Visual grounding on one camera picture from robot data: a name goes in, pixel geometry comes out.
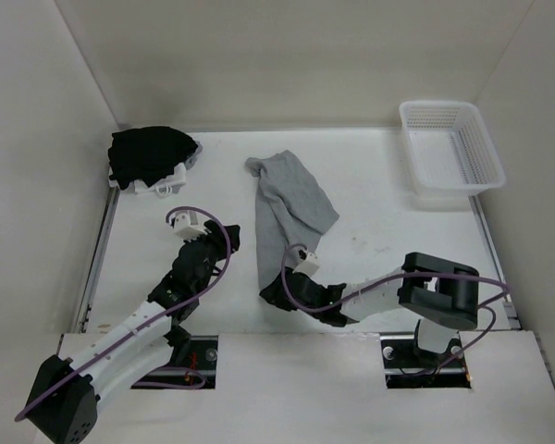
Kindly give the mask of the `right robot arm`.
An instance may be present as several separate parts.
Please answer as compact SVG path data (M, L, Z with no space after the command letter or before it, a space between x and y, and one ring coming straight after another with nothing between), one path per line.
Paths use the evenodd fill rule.
M276 278L260 291L269 304L283 311L301 310L323 324L346 327L396 309L407 309L422 318L411 342L411 355L429 366L447 352L460 331L478 325L476 269L425 253L408 253L391 273L364 283L323 286L312 280L318 257L293 246L295 264L282 257Z

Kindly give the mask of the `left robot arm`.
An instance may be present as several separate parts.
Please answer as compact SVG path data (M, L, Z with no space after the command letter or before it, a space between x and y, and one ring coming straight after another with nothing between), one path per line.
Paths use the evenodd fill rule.
M241 245L238 225L213 220L185 240L171 269L121 324L66 359L40 365L19 414L53 443L80 443L109 401L154 370L182 367L190 334L181 327L226 271Z

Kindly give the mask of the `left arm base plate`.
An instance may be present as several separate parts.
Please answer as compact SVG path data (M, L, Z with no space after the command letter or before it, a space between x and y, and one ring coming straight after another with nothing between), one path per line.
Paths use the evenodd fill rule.
M168 364L151 371L132 389L214 389L218 336L192 336L171 355Z

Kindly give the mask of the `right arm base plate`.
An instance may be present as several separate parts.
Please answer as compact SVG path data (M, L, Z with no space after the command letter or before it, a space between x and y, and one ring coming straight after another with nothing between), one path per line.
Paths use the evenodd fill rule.
M469 389L470 376L463 357L450 358L462 347L458 336L441 354L421 351L413 334L383 335L380 347L388 389Z

